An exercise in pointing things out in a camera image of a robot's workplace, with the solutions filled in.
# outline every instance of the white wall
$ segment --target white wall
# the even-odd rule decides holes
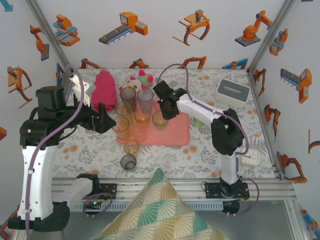
[[[280,29],[288,28],[288,39],[284,49],[278,56],[267,52],[258,67],[259,70],[266,68],[265,91],[260,97],[262,105],[270,104],[272,108],[277,108],[281,112],[275,148],[281,154],[296,158],[302,165],[308,182],[294,184],[294,190],[301,206],[318,222],[320,221],[320,146],[314,147],[308,154],[308,129],[311,129],[311,142],[320,140],[319,9],[319,1],[297,1]],[[309,87],[309,98],[303,104],[299,103],[299,93],[295,87],[280,80],[281,68],[298,76],[306,68],[310,69],[312,85]],[[260,88],[261,81],[257,84],[258,91]],[[273,136],[271,125],[272,122],[269,123],[269,130]],[[287,177],[297,175],[294,166],[286,169]]]
[[[235,42],[243,30],[253,25],[256,14],[262,10],[272,21],[283,0],[41,0],[38,1],[47,21],[53,24],[57,14],[69,18],[78,28],[80,41],[73,46],[61,46],[69,61],[80,66],[81,59],[107,68],[128,68],[133,61],[142,58],[154,68],[183,63],[187,58],[207,56],[205,68],[221,68],[243,58],[253,59],[261,42],[243,47]],[[189,36],[187,46],[172,36],[183,39],[186,27],[179,20],[198,9],[210,19],[210,31],[204,40]],[[148,35],[129,34],[110,46],[98,41],[103,35],[121,25],[119,14],[133,12],[148,25]],[[204,27],[198,29],[203,33]],[[258,37],[266,36],[267,26],[262,24]]]
[[[36,38],[30,33],[30,25],[38,23],[24,0],[10,0],[12,12],[4,12],[0,6],[0,126],[7,131],[7,136],[0,141],[0,224],[17,208],[20,203],[23,183],[23,156],[19,129],[29,118],[31,110],[38,105],[36,90],[56,84],[56,63],[58,58],[51,48],[49,59],[40,60],[36,48]],[[44,43],[46,37],[40,33]],[[8,93],[7,67],[21,67],[29,75],[32,87],[25,91],[31,102],[19,109],[25,100],[14,91]]]

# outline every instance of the gray glass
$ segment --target gray glass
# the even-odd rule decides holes
[[[148,109],[150,113],[152,112],[152,108],[154,105],[154,92],[151,89],[141,89],[138,92],[138,100],[140,108]]]
[[[123,102],[130,103],[132,112],[137,110],[136,90],[133,87],[124,87],[120,91],[120,97]]]
[[[124,155],[120,160],[120,165],[124,170],[131,170],[137,164],[137,159],[131,154]]]

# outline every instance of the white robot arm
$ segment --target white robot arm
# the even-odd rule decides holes
[[[42,145],[35,157],[33,169],[29,170],[32,156],[39,142],[66,123],[79,107],[75,96],[73,97],[74,106],[66,106],[63,90],[60,86],[38,89],[35,93],[38,98],[38,107],[31,112],[30,118],[20,128],[20,145],[22,145],[24,163],[23,188],[17,217],[8,221],[10,229],[26,229],[28,212],[30,229],[39,232],[61,231],[68,223],[70,208],[83,197],[100,193],[99,179],[95,174],[80,174],[68,190],[54,199],[51,195],[51,184],[55,154],[64,129],[81,125],[85,129],[103,134],[116,125],[116,122],[108,116],[103,103],[99,103],[99,109],[96,112],[84,101],[76,117]],[[27,186],[27,179],[31,175],[30,185]],[[28,191],[30,193],[29,208],[25,203]]]
[[[207,125],[209,128],[211,128],[211,124],[215,119],[220,118],[221,116],[214,113],[216,111],[223,113],[222,110],[213,108],[212,106],[197,100],[198,103],[201,103],[204,106],[207,106],[208,108],[211,108],[212,111],[209,111],[208,109],[205,109],[198,104],[194,103],[187,94],[184,94],[180,97],[179,101],[177,102],[177,108],[180,112],[189,114],[192,117],[195,117],[196,119],[203,122],[205,125]],[[227,184],[232,185],[238,180],[237,172],[236,172],[236,155],[232,154],[229,155],[223,155],[221,154],[221,166],[222,166],[222,174],[221,178],[224,180]]]
[[[222,111],[211,107],[193,98],[182,88],[173,90],[165,81],[159,82],[153,90],[160,98],[158,103],[164,119],[170,120],[182,112],[197,118],[211,128],[212,144],[221,155],[221,195],[227,198],[234,196],[242,184],[237,174],[236,152],[241,152],[244,139],[239,127],[230,120],[233,119],[240,125],[237,113],[233,109]]]

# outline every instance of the patterned pillow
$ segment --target patterned pillow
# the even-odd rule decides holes
[[[226,240],[191,210],[158,168],[144,189],[93,240]]]

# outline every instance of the table surface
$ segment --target table surface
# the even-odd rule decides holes
[[[138,76],[139,69],[107,69],[114,77],[118,101],[119,87],[130,78]],[[157,78],[162,69],[145,70]],[[79,69],[86,82],[94,82],[100,69]],[[249,146],[260,152],[260,165],[240,166],[244,178],[274,178],[272,163],[265,137],[260,125],[256,106],[250,93],[245,107],[239,108],[215,100],[220,79],[228,79],[249,86],[248,77],[242,69],[189,69],[190,93],[197,99],[227,110],[233,108],[248,135]],[[186,88],[184,69],[169,69],[162,77],[174,89]],[[68,105],[72,104],[70,96]],[[115,111],[109,113],[112,118]],[[61,141],[54,161],[54,178],[75,178],[80,173],[98,174],[100,178],[151,178],[157,168],[162,168],[168,178],[218,178],[221,175],[221,159],[212,145],[211,129],[196,128],[190,117],[190,143],[186,146],[143,145],[133,170],[121,168],[120,159],[125,155],[123,145],[118,143],[111,129],[104,134],[78,127],[74,134]]]

